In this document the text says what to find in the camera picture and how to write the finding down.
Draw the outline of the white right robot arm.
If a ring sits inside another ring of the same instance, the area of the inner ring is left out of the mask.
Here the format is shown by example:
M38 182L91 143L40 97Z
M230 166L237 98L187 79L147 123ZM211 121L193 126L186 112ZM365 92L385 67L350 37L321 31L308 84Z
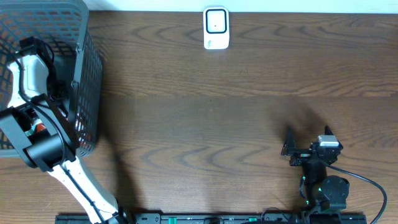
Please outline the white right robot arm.
M337 175L328 175L326 171L328 166L338 160L342 149L343 145L328 126L306 149L296 146L294 132L291 128L287 129L281 154L290 157L291 166L302 168L299 192L307 201L309 209L332 212L346 208L349 182Z

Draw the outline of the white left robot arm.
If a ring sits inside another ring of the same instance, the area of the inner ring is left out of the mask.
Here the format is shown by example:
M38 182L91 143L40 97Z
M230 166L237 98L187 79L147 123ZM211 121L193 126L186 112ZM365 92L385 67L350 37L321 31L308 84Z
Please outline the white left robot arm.
M64 185L91 223L132 223L82 159L78 136L63 110L65 84L57 78L51 46L35 37L20 40L19 46L7 66L12 95L1 111L1 131L29 167Z

